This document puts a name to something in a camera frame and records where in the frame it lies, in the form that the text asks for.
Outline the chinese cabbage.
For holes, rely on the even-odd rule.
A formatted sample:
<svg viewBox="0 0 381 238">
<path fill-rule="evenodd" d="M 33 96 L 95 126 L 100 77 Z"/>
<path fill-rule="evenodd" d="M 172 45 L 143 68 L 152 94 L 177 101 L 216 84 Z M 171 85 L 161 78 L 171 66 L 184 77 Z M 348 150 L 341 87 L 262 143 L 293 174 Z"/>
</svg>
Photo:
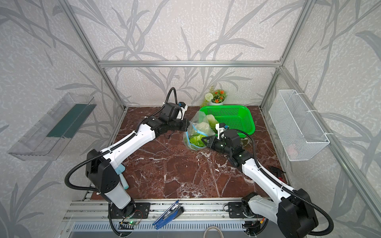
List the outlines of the chinese cabbage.
<svg viewBox="0 0 381 238">
<path fill-rule="evenodd" d="M 205 147 L 201 139 L 206 136 L 214 135 L 213 129 L 210 127 L 209 123 L 191 123 L 188 130 L 188 139 L 190 143 L 190 148 L 194 150 L 199 150 Z"/>
<path fill-rule="evenodd" d="M 216 130 L 216 125 L 219 124 L 219 121 L 214 117 L 214 115 L 212 115 L 212 114 L 206 115 L 206 119 L 207 119 L 210 127 L 213 130 Z"/>
</svg>

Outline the clear zip-top bag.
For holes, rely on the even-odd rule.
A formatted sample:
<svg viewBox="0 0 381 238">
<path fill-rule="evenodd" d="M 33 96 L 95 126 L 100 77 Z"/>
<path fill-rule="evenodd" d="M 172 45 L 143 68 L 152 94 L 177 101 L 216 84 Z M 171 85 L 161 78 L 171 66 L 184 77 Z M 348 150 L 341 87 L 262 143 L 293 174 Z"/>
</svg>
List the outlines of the clear zip-top bag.
<svg viewBox="0 0 381 238">
<path fill-rule="evenodd" d="M 187 131 L 183 134 L 185 146 L 190 150 L 201 150 L 205 148 L 202 138 L 217 134 L 215 129 L 218 120 L 212 115 L 207 115 L 202 111 L 196 112 L 190 120 Z"/>
</svg>

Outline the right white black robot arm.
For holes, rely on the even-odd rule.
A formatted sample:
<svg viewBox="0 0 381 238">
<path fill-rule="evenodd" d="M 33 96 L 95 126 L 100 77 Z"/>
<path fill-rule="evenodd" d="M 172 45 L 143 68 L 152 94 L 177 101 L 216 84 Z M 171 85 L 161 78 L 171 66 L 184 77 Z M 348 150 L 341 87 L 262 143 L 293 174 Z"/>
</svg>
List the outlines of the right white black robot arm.
<svg viewBox="0 0 381 238">
<path fill-rule="evenodd" d="M 276 223 L 286 238 L 330 234 L 334 230 L 334 221 L 329 214 L 312 203 L 305 190 L 295 190 L 268 171 L 258 161 L 255 151 L 248 152 L 243 148 L 239 133 L 239 130 L 228 129 L 201 140 L 206 147 L 227 154 L 233 167 L 269 195 L 270 199 L 255 193 L 244 197 L 248 216 L 261 215 Z"/>
</svg>

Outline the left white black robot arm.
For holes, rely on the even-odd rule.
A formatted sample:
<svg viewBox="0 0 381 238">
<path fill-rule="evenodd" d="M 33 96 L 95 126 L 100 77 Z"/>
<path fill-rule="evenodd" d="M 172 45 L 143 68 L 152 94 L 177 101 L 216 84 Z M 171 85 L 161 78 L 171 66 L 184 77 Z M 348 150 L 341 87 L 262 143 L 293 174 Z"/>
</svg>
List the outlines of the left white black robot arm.
<svg viewBox="0 0 381 238">
<path fill-rule="evenodd" d="M 133 200 L 122 186 L 116 169 L 139 148 L 160 135 L 168 131 L 186 132 L 190 124 L 189 120 L 184 118 L 187 109 L 188 106 L 184 102 L 165 103 L 158 117 L 154 115 L 146 117 L 132 133 L 117 143 L 99 152 L 90 151 L 86 161 L 76 165 L 67 173 L 64 179 L 65 185 L 74 190 L 99 192 L 120 210 L 132 206 Z M 85 174 L 94 187 L 77 186 L 69 181 L 71 175 L 82 166 L 86 166 Z"/>
</svg>

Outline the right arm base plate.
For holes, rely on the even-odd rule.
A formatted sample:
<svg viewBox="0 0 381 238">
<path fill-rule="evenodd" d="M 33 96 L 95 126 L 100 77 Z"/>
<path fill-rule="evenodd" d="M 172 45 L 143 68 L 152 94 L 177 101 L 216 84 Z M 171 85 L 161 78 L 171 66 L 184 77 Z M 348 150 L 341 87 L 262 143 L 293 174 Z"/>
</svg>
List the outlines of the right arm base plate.
<svg viewBox="0 0 381 238">
<path fill-rule="evenodd" d="M 255 215 L 248 211 L 247 207 L 242 204 L 242 202 L 229 202 L 228 203 L 228 213 L 229 218 L 240 218 L 240 219 L 246 219 L 246 218 L 253 218 Z"/>
</svg>

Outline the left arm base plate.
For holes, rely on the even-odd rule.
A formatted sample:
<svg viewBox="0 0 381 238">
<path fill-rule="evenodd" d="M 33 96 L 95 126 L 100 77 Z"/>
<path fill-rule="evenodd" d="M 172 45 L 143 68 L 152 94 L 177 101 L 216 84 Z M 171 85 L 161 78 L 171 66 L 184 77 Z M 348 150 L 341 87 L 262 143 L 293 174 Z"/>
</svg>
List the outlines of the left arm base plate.
<svg viewBox="0 0 381 238">
<path fill-rule="evenodd" d="M 119 209 L 111 203 L 108 211 L 108 218 L 111 219 L 147 219 L 150 211 L 149 202 L 130 203 L 125 208 Z"/>
</svg>

